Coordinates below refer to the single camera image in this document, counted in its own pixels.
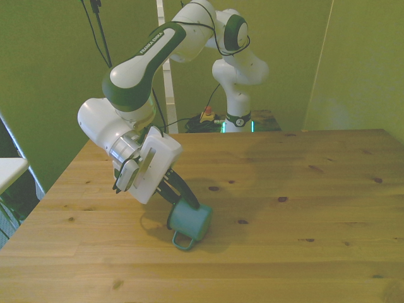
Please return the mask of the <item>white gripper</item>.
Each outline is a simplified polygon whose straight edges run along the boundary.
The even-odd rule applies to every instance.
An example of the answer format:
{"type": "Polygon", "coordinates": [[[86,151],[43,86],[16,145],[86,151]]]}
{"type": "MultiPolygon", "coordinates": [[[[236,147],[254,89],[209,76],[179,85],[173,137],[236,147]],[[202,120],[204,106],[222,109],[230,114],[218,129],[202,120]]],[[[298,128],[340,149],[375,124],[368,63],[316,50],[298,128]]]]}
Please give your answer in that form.
{"type": "Polygon", "coordinates": [[[197,210],[200,203],[184,179],[173,169],[169,169],[182,153],[182,146],[175,139],[152,126],[140,150],[139,171],[131,186],[131,194],[142,204],[147,204],[155,190],[170,204],[175,205],[181,197],[162,181],[168,170],[168,183],[182,198],[197,210]]]}

